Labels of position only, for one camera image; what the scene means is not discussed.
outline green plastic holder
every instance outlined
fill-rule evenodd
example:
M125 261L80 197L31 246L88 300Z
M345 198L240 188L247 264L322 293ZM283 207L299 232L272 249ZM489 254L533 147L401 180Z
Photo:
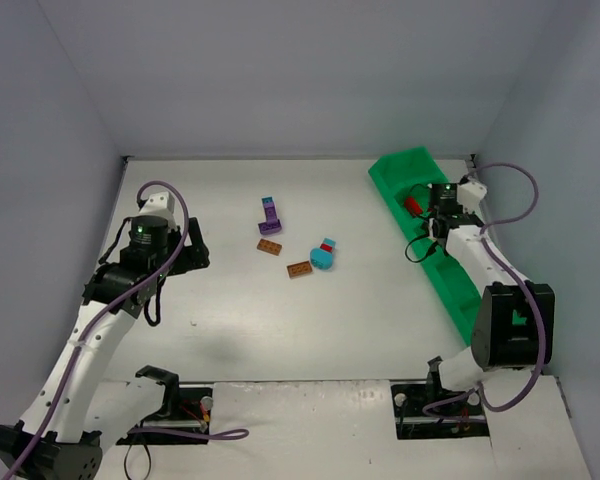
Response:
M422 220L412 217L404 207L407 195L413 197L426 211L429 206L428 189L416 185L449 181L424 147L381 157L369 169L369 175L408 241L422 235L424 231ZM432 240L429 239L414 242L411 254L413 258L422 258L431 243ZM437 249L420 265L438 292L465 344L469 345L480 309L480 293L464 268L454 258L446 256L441 249Z

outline white table surface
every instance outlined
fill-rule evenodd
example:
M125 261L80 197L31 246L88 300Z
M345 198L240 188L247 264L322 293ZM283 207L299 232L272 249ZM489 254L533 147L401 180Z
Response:
M496 403L511 398L528 374L489 381ZM397 440L386 380L217 384L212 432L246 427L235 442L150 446L153 480L586 480L560 392L543 377L515 409L488 414L491 438ZM127 447L113 447L98 478L123 480ZM132 478L144 478L140 447L129 455Z
M138 188L161 179L198 217L211 266L168 279L162 324L138 319L109 378L146 364L194 382L422 378L428 360L459 352L435 290L404 258L406 240L367 173L373 163L131 161L107 244L137 214ZM463 160L439 165L451 180L467 171ZM283 245L279 257L256 250L265 196L283 225L268 237ZM333 270L289 279L286 266L324 237L337 242Z
M367 174L372 164L129 164L107 244L136 213L138 187L161 179L199 218L211 267L168 279L162 324L139 319L108 377L153 364L182 380L238 382L215 385L211 428L251 430L239 442L152 446L152 479L589 478L552 377L515 409L489 414L491 438L396 440L386 379L423 378L427 360L464 346L421 267L404 259L405 239ZM451 180L466 172L461 160L439 165ZM283 223L272 237L280 257L255 248L263 196L274 197ZM308 259L324 237L337 242L333 271L290 280L286 265ZM487 382L492 402L511 398L527 375ZM270 380L286 382L244 383ZM125 478L125 452L109 450L98 478ZM130 460L133 478L143 478L142 449Z

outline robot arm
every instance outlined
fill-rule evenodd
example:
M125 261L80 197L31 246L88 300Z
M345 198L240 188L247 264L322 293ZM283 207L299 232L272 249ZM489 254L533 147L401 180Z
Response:
M109 447L146 416L156 412L167 416L177 401L178 376L155 367L143 368L129 383L102 382L113 353L143 310L150 325L157 324L148 318L148 303L160 294L167 277L209 266L209 252L195 218L188 219L191 245L183 246L174 204L168 192L139 201L139 215L123 223L124 227L131 222L129 245L120 251L119 262L106 261L121 228L85 286L71 336L40 393L15 426L0 426L0 458L7 467L12 468L29 449L16 468L18 475L95 476Z
M537 328L529 303L512 275L524 282L539 307L546 332L544 363L551 359L553 291L548 285L534 284L516 270L487 232L482 233L484 224L475 212L486 193L486 187L476 180L434 184L430 189L429 236L445 254L458 261L482 293L471 346L456 357L435 364L441 387L451 391L469 390L499 368L536 364Z

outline gray wall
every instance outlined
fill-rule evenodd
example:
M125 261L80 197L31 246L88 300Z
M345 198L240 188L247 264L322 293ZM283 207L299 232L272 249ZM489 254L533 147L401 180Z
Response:
M477 150L556 0L40 0L123 154Z
M0 422L31 403L68 336L121 170L38 4L0 0Z
M537 176L536 212L502 227L499 239L522 271L556 291L552 370L600 478L600 1L561 2L480 161L515 162ZM529 201L515 172L492 171L485 179L494 217L520 212Z

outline red lego piece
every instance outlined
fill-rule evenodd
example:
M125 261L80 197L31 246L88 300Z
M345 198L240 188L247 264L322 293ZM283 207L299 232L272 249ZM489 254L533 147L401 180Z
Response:
M417 217L419 215L422 215L422 208L420 207L420 205L418 204L418 202L416 202L416 199L413 197L407 197L404 201L404 208L407 209L407 211L411 214L412 217Z

